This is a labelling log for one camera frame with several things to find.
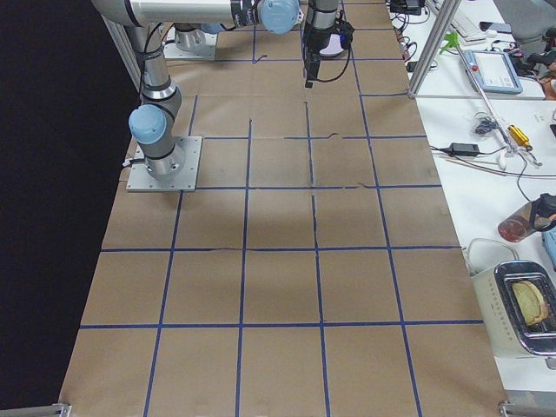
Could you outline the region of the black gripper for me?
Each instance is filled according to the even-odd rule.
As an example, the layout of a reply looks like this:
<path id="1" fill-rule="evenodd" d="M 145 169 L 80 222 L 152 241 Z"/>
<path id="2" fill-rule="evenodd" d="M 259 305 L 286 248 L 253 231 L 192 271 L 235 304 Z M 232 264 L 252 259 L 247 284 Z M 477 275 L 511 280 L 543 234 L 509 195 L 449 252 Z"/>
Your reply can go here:
<path id="1" fill-rule="evenodd" d="M 311 62 L 311 58 L 318 56 L 321 50 L 328 46 L 332 32 L 332 28 L 318 29 L 311 24 L 306 24 L 303 28 L 302 56 L 305 68 L 306 88 L 312 88 L 314 81 L 318 80 L 321 65 L 320 60 Z"/>

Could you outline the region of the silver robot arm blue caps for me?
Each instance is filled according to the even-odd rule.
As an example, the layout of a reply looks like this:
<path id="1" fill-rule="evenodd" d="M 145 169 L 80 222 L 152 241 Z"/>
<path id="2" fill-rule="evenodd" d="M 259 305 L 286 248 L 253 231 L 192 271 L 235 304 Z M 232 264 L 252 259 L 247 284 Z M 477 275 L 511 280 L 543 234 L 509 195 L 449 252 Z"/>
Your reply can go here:
<path id="1" fill-rule="evenodd" d="M 219 39 L 254 42 L 257 33 L 300 30 L 307 88 L 319 82 L 321 51 L 338 32 L 335 1 L 97 1 L 102 17 L 122 28 L 139 71 L 140 104 L 129 116 L 136 153 L 122 165 L 127 189 L 163 192 L 196 186 L 306 186 L 310 151 L 298 137 L 266 136 L 250 111 L 291 124 L 284 66 L 265 57 L 226 58 Z"/>

